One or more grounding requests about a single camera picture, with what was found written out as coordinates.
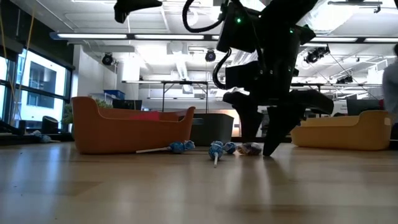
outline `window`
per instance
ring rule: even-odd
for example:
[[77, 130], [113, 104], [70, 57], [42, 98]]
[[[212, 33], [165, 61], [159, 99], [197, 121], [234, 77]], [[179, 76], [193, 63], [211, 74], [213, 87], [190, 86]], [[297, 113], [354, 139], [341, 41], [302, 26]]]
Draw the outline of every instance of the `window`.
[[[17, 83], [46, 91], [56, 95], [65, 95], [66, 68], [53, 63], [33, 52], [28, 52], [25, 58], [26, 50], [19, 55], [17, 67]], [[40, 99], [36, 95], [30, 97], [34, 106], [53, 108], [53, 103], [49, 99]]]
[[22, 90], [22, 94], [18, 95], [20, 96], [20, 103], [18, 103], [19, 112], [16, 111], [15, 120], [26, 120], [26, 128], [42, 128], [44, 116], [50, 116], [61, 122], [64, 106], [63, 100], [30, 93], [25, 90]]
[[7, 79], [7, 71], [8, 71], [9, 61], [3, 57], [0, 57], [0, 80]]
[[6, 87], [0, 85], [0, 120], [2, 120], [4, 114], [4, 95], [6, 92]]

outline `white wall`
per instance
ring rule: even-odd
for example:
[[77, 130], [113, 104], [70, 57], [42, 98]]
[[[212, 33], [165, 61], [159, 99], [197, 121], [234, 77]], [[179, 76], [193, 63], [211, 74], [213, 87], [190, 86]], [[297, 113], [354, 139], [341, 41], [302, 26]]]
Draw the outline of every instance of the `white wall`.
[[89, 56], [81, 45], [75, 46], [73, 65], [73, 74], [78, 76], [77, 96], [116, 89], [116, 74]]
[[75, 46], [73, 65], [76, 70], [72, 74], [72, 96], [88, 96], [93, 93], [103, 93], [104, 90], [119, 90], [125, 94], [126, 100], [138, 99], [138, 84], [122, 83], [122, 69], [111, 71], [86, 53], [81, 45]]
[[116, 88], [120, 91], [122, 91], [125, 94], [125, 100], [138, 100], [138, 84], [136, 83], [122, 83], [122, 80], [124, 80], [124, 76], [127, 75], [130, 71], [125, 68], [125, 63], [119, 63], [118, 64], [118, 77], [117, 77], [117, 84]]

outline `lollipop stick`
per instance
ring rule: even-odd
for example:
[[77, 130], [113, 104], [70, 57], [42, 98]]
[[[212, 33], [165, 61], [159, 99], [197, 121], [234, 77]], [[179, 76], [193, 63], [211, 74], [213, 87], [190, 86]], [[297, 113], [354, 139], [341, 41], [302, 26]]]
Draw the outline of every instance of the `lollipop stick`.
[[214, 168], [216, 168], [217, 167], [217, 162], [218, 162], [218, 153], [217, 152], [215, 152], [214, 153]]

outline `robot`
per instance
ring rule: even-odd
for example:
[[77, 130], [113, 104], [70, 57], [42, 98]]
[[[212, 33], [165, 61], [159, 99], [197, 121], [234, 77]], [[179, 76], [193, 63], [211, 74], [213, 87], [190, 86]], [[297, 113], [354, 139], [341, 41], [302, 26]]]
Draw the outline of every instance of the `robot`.
[[[263, 155], [270, 156], [290, 131], [304, 119], [305, 110], [331, 114], [333, 101], [316, 90], [290, 91], [292, 77], [298, 74], [295, 69], [300, 45], [311, 41], [316, 35], [307, 26], [296, 23], [311, 11], [318, 0], [273, 0], [261, 12], [244, 7], [239, 0], [225, 0], [221, 5], [218, 21], [203, 28], [191, 28], [187, 22], [189, 7], [194, 0], [187, 0], [183, 11], [183, 24], [193, 33], [211, 30], [224, 22], [217, 50], [226, 53], [213, 71], [215, 85], [224, 90], [234, 87], [250, 92], [226, 93], [223, 101], [230, 103], [238, 112], [242, 138], [249, 142], [256, 136], [262, 121], [257, 112], [259, 105], [268, 106], [269, 129], [264, 139]], [[158, 6], [156, 0], [145, 0], [146, 7]], [[115, 19], [124, 22], [123, 14], [129, 9], [123, 6], [123, 12], [116, 13]], [[226, 83], [218, 80], [218, 71], [231, 55], [231, 48], [245, 52], [257, 52], [258, 60], [245, 65], [228, 67]]]

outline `pipe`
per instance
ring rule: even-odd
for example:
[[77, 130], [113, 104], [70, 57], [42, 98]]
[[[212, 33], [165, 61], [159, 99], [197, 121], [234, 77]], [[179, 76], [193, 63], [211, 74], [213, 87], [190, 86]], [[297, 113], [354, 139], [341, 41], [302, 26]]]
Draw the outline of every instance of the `pipe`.
[[166, 13], [164, 12], [163, 6], [160, 7], [160, 13], [162, 14], [164, 26], [166, 27], [167, 32], [170, 33], [171, 31], [170, 31], [169, 23], [167, 22]]

